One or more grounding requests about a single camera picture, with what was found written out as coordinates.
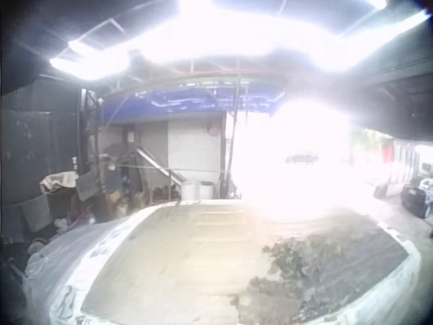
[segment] bright light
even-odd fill
[[[395,37],[425,22],[430,15],[421,11],[410,18],[383,28],[365,30],[347,39],[338,39],[334,46],[316,51],[312,58],[324,70],[345,71],[356,66]]]
[[[385,9],[387,5],[386,0],[367,0],[367,2],[377,10]]]
[[[55,59],[53,66],[95,80],[126,69],[128,51],[132,49],[140,49],[150,61],[165,64],[206,56],[264,56],[284,48],[309,55],[324,70],[345,71],[430,17],[422,11],[398,24],[340,38],[308,22],[221,10],[210,0],[180,0],[179,5],[178,17],[116,47],[96,51],[72,41],[70,48],[84,61],[67,63]]]
[[[79,41],[69,42],[70,48],[83,58],[78,62],[71,62],[59,58],[50,60],[51,65],[68,74],[84,80],[98,80],[112,74],[126,70],[129,57],[123,49],[113,47],[105,51],[98,51]]]
[[[326,160],[341,158],[346,148],[348,119],[323,104],[295,101],[273,117],[273,143],[283,161],[288,154],[315,152]]]

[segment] white bucket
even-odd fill
[[[198,183],[195,182],[187,182],[182,183],[181,186],[181,197],[182,200],[199,200],[200,199],[200,191]]]
[[[215,184],[211,181],[200,182],[200,200],[212,200],[214,198]]]

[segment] white car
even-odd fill
[[[60,236],[24,292],[35,325],[396,325],[419,266],[410,241],[351,211],[292,223],[183,201]]]

